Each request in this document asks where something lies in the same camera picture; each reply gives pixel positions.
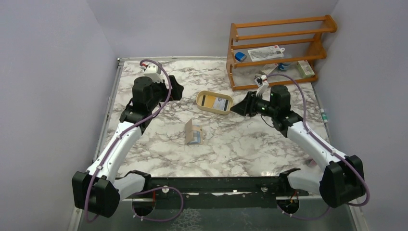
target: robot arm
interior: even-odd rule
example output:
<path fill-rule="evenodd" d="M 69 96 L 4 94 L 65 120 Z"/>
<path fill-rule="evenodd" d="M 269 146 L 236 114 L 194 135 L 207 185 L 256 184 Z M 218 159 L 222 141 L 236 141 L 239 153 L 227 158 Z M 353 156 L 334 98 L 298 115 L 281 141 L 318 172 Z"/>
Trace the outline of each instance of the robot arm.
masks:
<path fill-rule="evenodd" d="M 87 188 L 92 182 L 92 177 L 94 184 L 89 194 L 88 209 L 105 217 L 110 217 L 116 211 L 121 200 L 140 192 L 145 187 L 146 174 L 137 171 L 115 180 L 117 171 L 129 150 L 142 136 L 152 119 L 137 127 L 135 124 L 151 116 L 154 108 L 165 101 L 169 91 L 156 65 L 148 65 L 144 75 L 135 79 L 132 88 L 133 98 L 121 114 L 120 123 L 107 148 L 85 173 L 78 171 L 72 177 L 74 202 L 77 208 L 85 208 Z M 169 79 L 172 86 L 170 101 L 178 101 L 184 88 L 177 83 L 174 76 L 169 76 Z"/>
<path fill-rule="evenodd" d="M 309 154 L 323 171 L 323 175 L 294 169 L 282 177 L 287 179 L 293 189 L 305 190 L 322 196 L 330 207 L 338 207 L 353 199 L 363 196 L 366 191 L 362 183 L 351 169 L 338 157 L 344 158 L 364 178 L 363 164 L 357 156 L 347 156 L 335 150 L 324 139 L 317 136 L 312 129 L 304 127 L 303 118 L 291 111 L 290 93 L 287 87 L 275 85 L 270 89 L 270 100 L 265 101 L 257 92 L 248 92 L 244 100 L 231 107 L 231 111 L 242 116 L 253 117 L 257 114 L 269 116 L 274 128 L 281 134 L 298 144 Z M 329 152 L 316 139 L 329 147 Z"/>

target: screw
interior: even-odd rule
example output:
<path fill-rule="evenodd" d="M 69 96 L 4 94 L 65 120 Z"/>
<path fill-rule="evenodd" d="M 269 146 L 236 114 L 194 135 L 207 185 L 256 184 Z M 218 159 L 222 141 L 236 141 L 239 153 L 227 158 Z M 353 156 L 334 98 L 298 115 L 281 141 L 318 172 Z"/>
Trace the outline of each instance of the screw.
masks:
<path fill-rule="evenodd" d="M 163 192 L 163 193 L 168 193 L 169 190 L 170 190 L 170 189 L 168 189 L 168 188 L 164 188 L 164 189 L 162 189 L 162 192 Z"/>

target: cardboard piece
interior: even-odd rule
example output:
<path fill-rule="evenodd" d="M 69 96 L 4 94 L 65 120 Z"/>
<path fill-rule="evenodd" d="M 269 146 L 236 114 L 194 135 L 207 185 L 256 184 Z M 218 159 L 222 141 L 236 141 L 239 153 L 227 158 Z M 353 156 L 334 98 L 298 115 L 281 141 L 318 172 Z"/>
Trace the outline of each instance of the cardboard piece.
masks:
<path fill-rule="evenodd" d="M 192 119 L 190 119 L 184 127 L 186 132 L 185 144 L 202 144 L 204 138 L 204 132 L 201 125 L 193 125 Z"/>

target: metal frame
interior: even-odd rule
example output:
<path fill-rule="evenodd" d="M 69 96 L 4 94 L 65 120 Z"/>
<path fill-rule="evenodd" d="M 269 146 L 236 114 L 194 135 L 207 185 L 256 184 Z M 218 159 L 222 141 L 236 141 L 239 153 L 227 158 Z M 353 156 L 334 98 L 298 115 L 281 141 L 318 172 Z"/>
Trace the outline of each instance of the metal frame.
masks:
<path fill-rule="evenodd" d="M 149 57 L 149 58 L 151 58 L 151 59 L 160 59 L 162 61 L 171 61 L 171 60 L 225 60 L 226 59 L 226 57 L 210 57 L 210 56 Z M 109 97 L 109 101 L 108 101 L 108 104 L 107 104 L 107 107 L 106 107 L 106 113 L 105 113 L 105 118 L 106 119 L 103 121 L 103 124 L 102 124 L 102 130 L 101 130 L 101 133 L 100 133 L 100 136 L 99 136 L 99 139 L 98 139 L 97 149 L 96 149 L 95 156 L 94 156 L 93 160 L 95 160 L 98 157 L 98 155 L 101 152 L 101 149 L 103 148 L 106 133 L 107 133 L 107 130 L 109 128 L 109 122 L 110 122 L 110 118 L 111 118 L 110 114 L 112 113 L 113 105 L 115 103 L 116 92 L 117 92 L 117 88 L 119 86 L 120 77 L 122 75 L 124 62 L 125 61 L 138 61 L 138 60 L 142 60 L 142 59 L 145 59 L 145 58 L 118 58 L 117 59 L 118 60 L 118 67 L 117 67 L 117 71 L 116 71 L 115 80 L 114 80 L 114 84 L 113 84 L 113 87 L 112 87 L 111 95 Z M 316 95 L 316 98 L 318 100 L 319 107 L 321 107 L 322 104 L 319 101 L 317 95 Z M 325 128 L 326 128 L 327 134 L 329 136 L 329 140 L 331 141 L 330 133 L 329 133 L 327 124 L 325 124 Z M 274 201 L 286 200 L 288 198 L 289 198 L 288 196 L 277 195 L 276 198 L 274 199 Z M 300 196 L 300 198 L 319 199 L 321 197 L 317 196 L 317 195 L 309 195 L 309 196 Z M 126 199 L 125 201 L 140 201 L 140 200 L 146 200 L 146 201 L 149 201 L 149 202 L 152 201 L 152 200 L 149 200 L 149 199 L 146 199 L 146 198 L 139 198 L 139 199 L 138 198 L 129 198 L 129 199 Z M 350 207 L 350 211 L 352 213 L 353 220 L 354 220 L 354 223 L 356 225 L 357 230 L 358 231 L 368 231 L 369 229 L 368 229 L 368 226 L 367 226 L 366 221 L 364 219 L 361 208 L 360 207 L 352 207 L 352 206 L 349 206 L 349 207 Z M 80 223 L 81 216 L 82 216 L 82 212 L 83 212 L 83 210 L 77 209 L 77 208 L 74 207 L 72 217 L 71 217 L 68 229 L 67 229 L 68 231 L 77 231 L 78 230 L 79 223 Z"/>

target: small cardboard box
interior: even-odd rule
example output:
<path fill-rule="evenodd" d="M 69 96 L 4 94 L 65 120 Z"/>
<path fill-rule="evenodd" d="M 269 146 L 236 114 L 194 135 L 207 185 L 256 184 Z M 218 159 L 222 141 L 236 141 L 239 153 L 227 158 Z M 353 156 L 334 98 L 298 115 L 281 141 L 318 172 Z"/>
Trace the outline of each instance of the small cardboard box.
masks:
<path fill-rule="evenodd" d="M 315 72 L 313 71 L 312 67 L 310 64 L 307 62 L 307 60 L 300 60 L 297 62 L 297 69 L 299 70 L 300 74 L 302 75 L 302 78 L 309 78 L 315 75 Z"/>
<path fill-rule="evenodd" d="M 193 125 L 192 119 L 190 119 L 184 127 L 186 132 L 185 144 L 202 144 L 204 138 L 204 132 L 201 125 Z"/>

